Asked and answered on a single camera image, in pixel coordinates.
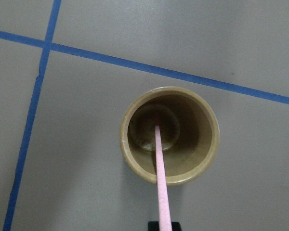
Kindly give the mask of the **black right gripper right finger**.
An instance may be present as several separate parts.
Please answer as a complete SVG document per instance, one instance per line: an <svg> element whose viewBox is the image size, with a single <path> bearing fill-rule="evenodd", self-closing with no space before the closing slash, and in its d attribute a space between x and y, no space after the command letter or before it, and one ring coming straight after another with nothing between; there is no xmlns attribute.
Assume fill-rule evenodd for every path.
<svg viewBox="0 0 289 231"><path fill-rule="evenodd" d="M172 231L182 231L182 227L179 222L172 222L171 228L172 228Z"/></svg>

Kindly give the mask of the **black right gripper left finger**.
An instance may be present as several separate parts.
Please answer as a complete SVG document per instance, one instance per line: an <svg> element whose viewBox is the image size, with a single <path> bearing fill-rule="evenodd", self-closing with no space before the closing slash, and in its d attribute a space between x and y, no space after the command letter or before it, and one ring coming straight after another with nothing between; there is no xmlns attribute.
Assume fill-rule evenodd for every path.
<svg viewBox="0 0 289 231"><path fill-rule="evenodd" d="M159 222L158 221L149 221L147 224L148 231L159 231Z"/></svg>

